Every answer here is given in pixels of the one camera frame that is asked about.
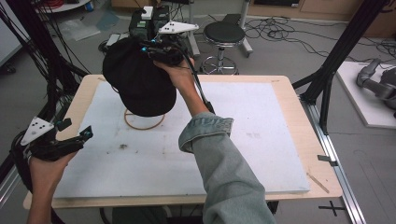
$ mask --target stool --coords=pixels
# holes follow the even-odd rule
[[[235,48],[245,39],[244,30],[236,24],[226,21],[216,21],[208,24],[204,29],[204,39],[219,47],[218,56],[210,56],[201,64],[201,71],[205,74],[239,75],[235,62],[224,57],[224,48]]]

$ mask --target white plastic part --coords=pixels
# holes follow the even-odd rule
[[[143,7],[145,9],[146,13],[142,13],[142,20],[144,21],[149,21],[151,20],[152,17],[152,7]]]
[[[106,46],[112,46],[114,43],[119,41],[120,35],[111,35],[111,37],[107,40]]]
[[[158,31],[158,33],[162,35],[173,35],[198,29],[199,26],[197,24],[169,21]]]
[[[39,136],[47,133],[49,130],[53,129],[54,126],[51,123],[46,122],[43,119],[34,117],[32,122],[30,122],[29,128],[27,129],[24,137],[21,140],[21,145],[26,146],[29,143],[35,141]]]
[[[128,37],[128,36],[129,36],[128,34],[121,34],[119,40],[122,40],[123,38],[126,38],[126,37]]]

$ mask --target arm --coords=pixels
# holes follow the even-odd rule
[[[195,89],[191,71],[185,61],[180,66],[173,67],[159,62],[154,62],[154,64],[169,74],[172,83],[180,92],[192,116],[209,111]]]
[[[155,63],[170,76],[192,120],[179,137],[182,151],[193,153],[207,193],[204,223],[275,223],[265,189],[231,141],[233,120],[209,113],[189,69]]]
[[[64,168],[76,153],[60,158],[57,161],[42,161],[32,157],[29,167],[32,177],[32,204],[27,223],[50,223],[50,208],[53,193],[61,181]]]

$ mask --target round stool seat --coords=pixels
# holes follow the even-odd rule
[[[205,27],[204,38],[221,47],[236,47],[243,42],[245,32],[238,25],[217,21]]]

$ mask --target table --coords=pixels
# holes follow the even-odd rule
[[[307,193],[286,193],[266,195],[267,201],[291,199],[338,198],[342,189],[333,168],[326,161],[319,161],[318,155],[324,155],[323,149],[314,130],[298,100],[290,81],[282,76],[200,76],[201,82],[264,82],[271,83],[290,128],[290,135],[306,171],[311,190]],[[73,125],[58,133],[57,139],[64,140],[76,136],[79,124],[82,122],[96,86],[106,81],[101,75],[84,77],[77,94],[70,105],[66,118],[73,120]],[[23,206],[28,208],[31,202],[29,193]],[[205,196],[161,196],[161,197],[122,197],[122,198],[84,198],[84,199],[54,199],[54,208],[66,207],[103,207],[128,205],[158,205],[158,204],[188,204],[204,203]]]

